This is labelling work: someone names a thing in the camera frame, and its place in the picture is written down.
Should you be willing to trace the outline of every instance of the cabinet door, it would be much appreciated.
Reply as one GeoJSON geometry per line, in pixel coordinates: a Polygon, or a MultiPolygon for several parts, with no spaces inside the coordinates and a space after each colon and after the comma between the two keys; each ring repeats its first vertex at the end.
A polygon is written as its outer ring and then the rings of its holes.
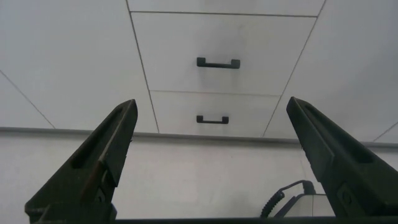
{"type": "Polygon", "coordinates": [[[0,127],[52,128],[50,123],[1,73],[0,127]]]}
{"type": "Polygon", "coordinates": [[[0,40],[0,68],[56,128],[95,129],[134,98],[136,131],[157,132],[125,1],[5,0],[0,40]]]}
{"type": "Polygon", "coordinates": [[[398,115],[398,1],[326,1],[265,133],[296,138],[286,105],[308,101],[360,141],[398,115]]]}

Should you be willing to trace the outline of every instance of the drawer handle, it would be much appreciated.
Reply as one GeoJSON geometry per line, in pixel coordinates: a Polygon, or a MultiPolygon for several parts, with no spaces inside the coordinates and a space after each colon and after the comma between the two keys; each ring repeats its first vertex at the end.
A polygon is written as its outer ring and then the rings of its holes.
{"type": "Polygon", "coordinates": [[[228,124],[229,123],[229,117],[223,117],[221,121],[204,121],[202,115],[197,116],[197,123],[200,124],[228,124]]]}
{"type": "Polygon", "coordinates": [[[198,57],[197,58],[197,67],[238,69],[241,67],[241,61],[238,59],[232,59],[230,64],[206,63],[206,58],[198,57]]]}

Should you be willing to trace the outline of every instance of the white cabinet panel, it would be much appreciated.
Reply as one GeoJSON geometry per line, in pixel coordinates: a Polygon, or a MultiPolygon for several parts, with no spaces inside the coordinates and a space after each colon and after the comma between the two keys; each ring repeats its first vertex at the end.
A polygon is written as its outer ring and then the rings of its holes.
{"type": "Polygon", "coordinates": [[[128,0],[131,11],[317,16],[323,0],[128,0]]]}
{"type": "Polygon", "coordinates": [[[0,73],[0,127],[52,128],[43,116],[0,73]]]}
{"type": "Polygon", "coordinates": [[[384,133],[376,142],[398,143],[398,125],[395,125],[388,132],[384,133]]]}
{"type": "Polygon", "coordinates": [[[266,131],[296,138],[291,96],[311,103],[360,141],[397,122],[398,1],[334,1],[320,13],[266,131]]]}
{"type": "Polygon", "coordinates": [[[60,129],[95,129],[135,98],[157,132],[125,1],[2,1],[0,68],[60,129]]]}
{"type": "Polygon", "coordinates": [[[160,133],[254,138],[264,134],[279,99],[214,93],[152,91],[150,94],[160,133]],[[227,116],[229,123],[201,124],[197,123],[197,115],[205,121],[221,121],[227,116]]]}
{"type": "Polygon", "coordinates": [[[315,18],[132,13],[150,90],[281,95],[315,18]],[[239,69],[197,67],[240,60],[239,69]]]}

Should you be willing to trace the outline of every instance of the white drawer front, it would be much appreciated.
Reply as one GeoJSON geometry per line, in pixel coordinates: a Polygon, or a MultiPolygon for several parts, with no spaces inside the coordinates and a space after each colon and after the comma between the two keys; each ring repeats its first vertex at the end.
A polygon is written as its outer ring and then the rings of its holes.
{"type": "Polygon", "coordinates": [[[132,13],[150,90],[281,95],[315,18],[132,13]],[[240,60],[239,69],[197,67],[240,60]]]}
{"type": "Polygon", "coordinates": [[[277,96],[152,91],[152,102],[162,134],[262,137],[276,107],[277,96]],[[197,123],[221,121],[228,124],[197,123]]]}
{"type": "Polygon", "coordinates": [[[317,16],[323,0],[128,0],[131,11],[317,16]]]}

